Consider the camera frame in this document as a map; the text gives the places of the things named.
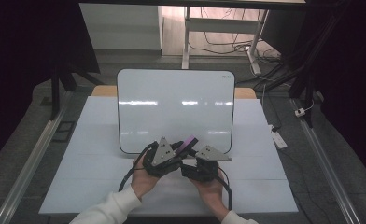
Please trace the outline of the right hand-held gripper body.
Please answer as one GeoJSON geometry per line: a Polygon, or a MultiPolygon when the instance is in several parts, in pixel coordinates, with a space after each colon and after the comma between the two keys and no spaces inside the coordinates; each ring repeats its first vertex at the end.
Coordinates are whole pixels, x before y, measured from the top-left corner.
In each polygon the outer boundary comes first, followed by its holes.
{"type": "Polygon", "coordinates": [[[230,161],[231,158],[211,146],[205,146],[196,151],[196,165],[182,163],[181,174],[189,179],[200,182],[210,182],[218,175],[218,162],[230,161]]]}

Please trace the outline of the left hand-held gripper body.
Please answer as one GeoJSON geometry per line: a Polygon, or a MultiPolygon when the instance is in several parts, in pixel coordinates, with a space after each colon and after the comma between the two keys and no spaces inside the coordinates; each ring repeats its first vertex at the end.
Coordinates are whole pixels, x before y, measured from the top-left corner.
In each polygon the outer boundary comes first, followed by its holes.
{"type": "Polygon", "coordinates": [[[182,159],[172,150],[171,144],[165,137],[150,147],[143,159],[144,168],[149,175],[161,178],[177,170],[182,164],[182,159]]]}

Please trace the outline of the purple and black whiteboard eraser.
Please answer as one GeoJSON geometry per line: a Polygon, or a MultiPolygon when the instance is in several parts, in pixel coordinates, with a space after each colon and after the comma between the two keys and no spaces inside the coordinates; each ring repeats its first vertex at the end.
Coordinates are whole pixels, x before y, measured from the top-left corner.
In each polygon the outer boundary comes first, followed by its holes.
{"type": "Polygon", "coordinates": [[[198,143],[198,139],[191,135],[188,139],[186,139],[176,150],[176,155],[179,155],[183,152],[189,151],[198,143]]]}

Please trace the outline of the white whiteboard black rim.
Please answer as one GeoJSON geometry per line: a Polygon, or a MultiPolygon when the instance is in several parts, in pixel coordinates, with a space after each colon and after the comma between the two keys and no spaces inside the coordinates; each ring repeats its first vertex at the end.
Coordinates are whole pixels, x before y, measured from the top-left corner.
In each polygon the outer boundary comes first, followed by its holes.
{"type": "Polygon", "coordinates": [[[235,76],[230,71],[122,69],[117,73],[120,149],[138,153],[190,136],[200,149],[232,148],[235,76]]]}

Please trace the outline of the person's left hand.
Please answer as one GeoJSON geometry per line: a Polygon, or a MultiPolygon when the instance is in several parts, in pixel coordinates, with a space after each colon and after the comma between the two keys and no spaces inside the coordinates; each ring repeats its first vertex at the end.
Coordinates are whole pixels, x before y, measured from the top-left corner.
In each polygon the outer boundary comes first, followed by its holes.
{"type": "Polygon", "coordinates": [[[143,159],[135,158],[133,160],[133,168],[131,187],[137,198],[142,200],[142,197],[149,193],[160,179],[148,174],[144,168],[143,159]]]}

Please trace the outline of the person's right hand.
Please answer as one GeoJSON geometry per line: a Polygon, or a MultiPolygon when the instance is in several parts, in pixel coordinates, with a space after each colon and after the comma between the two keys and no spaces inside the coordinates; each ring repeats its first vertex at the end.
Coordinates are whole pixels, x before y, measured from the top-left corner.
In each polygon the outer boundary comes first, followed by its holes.
{"type": "Polygon", "coordinates": [[[210,212],[222,221],[229,213],[222,201],[223,186],[217,180],[200,182],[192,179],[190,182],[197,188],[201,200],[210,212]]]}

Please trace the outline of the white power strip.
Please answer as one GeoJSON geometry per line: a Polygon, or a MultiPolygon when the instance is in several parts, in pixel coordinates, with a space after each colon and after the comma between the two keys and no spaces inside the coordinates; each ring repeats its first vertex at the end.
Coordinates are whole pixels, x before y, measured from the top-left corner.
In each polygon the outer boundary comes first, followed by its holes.
{"type": "Polygon", "coordinates": [[[279,134],[279,132],[277,131],[276,127],[274,125],[270,125],[269,126],[269,129],[270,129],[270,135],[272,136],[272,138],[274,140],[274,144],[276,145],[276,147],[278,149],[286,148],[288,145],[284,141],[284,139],[282,138],[282,136],[279,134]]]}

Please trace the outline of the white table cover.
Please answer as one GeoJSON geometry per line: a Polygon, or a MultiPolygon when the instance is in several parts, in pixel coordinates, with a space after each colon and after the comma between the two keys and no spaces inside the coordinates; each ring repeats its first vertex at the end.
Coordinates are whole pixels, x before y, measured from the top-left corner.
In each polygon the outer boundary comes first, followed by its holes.
{"type": "MultiPolygon", "coordinates": [[[[230,160],[221,168],[232,191],[225,203],[239,214],[289,213],[297,209],[261,104],[238,99],[234,105],[230,160]]],[[[118,145],[117,100],[89,97],[40,211],[75,214],[119,188],[132,166],[118,145]]],[[[134,215],[197,217],[209,211],[197,189],[180,172],[163,177],[142,200],[134,215]]]]}

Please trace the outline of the wooden table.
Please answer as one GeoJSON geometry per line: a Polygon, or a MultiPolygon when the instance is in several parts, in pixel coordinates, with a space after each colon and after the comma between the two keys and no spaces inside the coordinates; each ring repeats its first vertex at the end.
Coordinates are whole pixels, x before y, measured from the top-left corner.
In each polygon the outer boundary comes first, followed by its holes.
{"type": "MultiPolygon", "coordinates": [[[[114,85],[99,85],[92,91],[92,96],[115,97],[118,95],[117,87],[114,85]]],[[[236,88],[234,90],[236,99],[256,99],[256,93],[251,88],[236,88]]]]}

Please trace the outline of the black floor plate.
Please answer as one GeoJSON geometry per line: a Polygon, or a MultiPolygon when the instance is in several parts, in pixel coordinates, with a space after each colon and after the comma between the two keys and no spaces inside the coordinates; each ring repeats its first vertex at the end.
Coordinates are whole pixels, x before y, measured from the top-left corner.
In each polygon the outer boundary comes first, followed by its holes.
{"type": "Polygon", "coordinates": [[[75,130],[74,121],[61,121],[57,127],[51,141],[56,143],[68,143],[75,130]]]}

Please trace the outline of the black metal stand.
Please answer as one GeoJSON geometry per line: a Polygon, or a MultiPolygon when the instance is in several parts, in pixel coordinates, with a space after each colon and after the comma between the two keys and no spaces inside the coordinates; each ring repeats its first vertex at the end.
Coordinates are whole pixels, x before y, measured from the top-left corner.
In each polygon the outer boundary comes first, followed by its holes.
{"type": "Polygon", "coordinates": [[[66,91],[74,91],[77,88],[77,83],[73,78],[74,74],[78,74],[80,77],[83,77],[95,86],[104,85],[103,81],[91,75],[84,68],[73,63],[47,64],[43,70],[51,81],[50,120],[56,120],[57,115],[61,111],[60,84],[63,84],[66,91]]]}
{"type": "Polygon", "coordinates": [[[265,86],[265,90],[270,91],[283,83],[294,79],[288,94],[290,98],[299,98],[301,94],[305,92],[305,114],[303,115],[303,119],[310,128],[313,127],[311,109],[313,107],[314,74],[312,66],[320,51],[321,47],[313,47],[305,61],[297,69],[288,72],[284,77],[278,78],[270,85],[265,86]]]}

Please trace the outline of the white cabinet panel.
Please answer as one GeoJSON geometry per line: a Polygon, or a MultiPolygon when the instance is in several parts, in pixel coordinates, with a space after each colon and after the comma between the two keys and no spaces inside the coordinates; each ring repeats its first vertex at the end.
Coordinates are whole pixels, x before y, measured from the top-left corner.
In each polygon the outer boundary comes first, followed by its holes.
{"type": "Polygon", "coordinates": [[[162,8],[80,3],[95,49],[161,50],[162,8]]]}

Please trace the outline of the dark curtain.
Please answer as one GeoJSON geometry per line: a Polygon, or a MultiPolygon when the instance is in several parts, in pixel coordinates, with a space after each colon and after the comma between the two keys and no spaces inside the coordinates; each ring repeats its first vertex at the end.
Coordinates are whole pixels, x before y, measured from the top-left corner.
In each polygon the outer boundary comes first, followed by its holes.
{"type": "Polygon", "coordinates": [[[0,151],[55,73],[100,71],[80,0],[0,0],[0,151]]]}
{"type": "Polygon", "coordinates": [[[311,71],[321,111],[366,168],[366,0],[350,0],[311,71]]]}

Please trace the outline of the aluminium floor rail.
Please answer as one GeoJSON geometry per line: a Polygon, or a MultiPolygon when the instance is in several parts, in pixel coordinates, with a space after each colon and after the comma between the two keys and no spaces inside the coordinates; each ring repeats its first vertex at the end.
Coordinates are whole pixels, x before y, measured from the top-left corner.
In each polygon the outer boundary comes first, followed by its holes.
{"type": "Polygon", "coordinates": [[[73,93],[65,91],[61,98],[60,111],[56,114],[54,120],[49,120],[43,132],[39,136],[31,154],[21,169],[15,183],[6,196],[2,206],[0,207],[0,224],[9,224],[13,218],[21,199],[28,189],[35,171],[41,162],[46,149],[51,142],[52,136],[55,134],[63,115],[65,114],[68,104],[71,101],[73,93]]]}
{"type": "Polygon", "coordinates": [[[322,146],[314,128],[311,128],[303,117],[298,117],[303,132],[310,144],[310,147],[314,151],[314,155],[317,159],[320,169],[324,174],[331,191],[338,203],[340,210],[345,218],[347,224],[362,224],[359,218],[359,214],[352,204],[345,187],[341,183],[338,175],[335,173],[332,164],[322,146]]]}

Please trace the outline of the white desk frame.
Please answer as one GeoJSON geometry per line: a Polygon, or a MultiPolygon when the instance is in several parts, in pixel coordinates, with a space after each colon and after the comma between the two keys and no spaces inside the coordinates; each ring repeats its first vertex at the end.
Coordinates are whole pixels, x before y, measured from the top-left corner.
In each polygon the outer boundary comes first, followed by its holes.
{"type": "Polygon", "coordinates": [[[250,68],[254,75],[260,75],[261,70],[258,60],[255,57],[255,51],[257,44],[260,41],[260,35],[265,23],[268,10],[259,9],[258,17],[255,20],[237,20],[237,19],[214,19],[214,18],[198,18],[190,15],[191,7],[184,8],[184,46],[183,46],[183,58],[181,67],[183,69],[189,68],[190,63],[190,33],[226,33],[226,34],[246,34],[253,35],[253,39],[250,41],[249,47],[244,47],[250,68]]]}

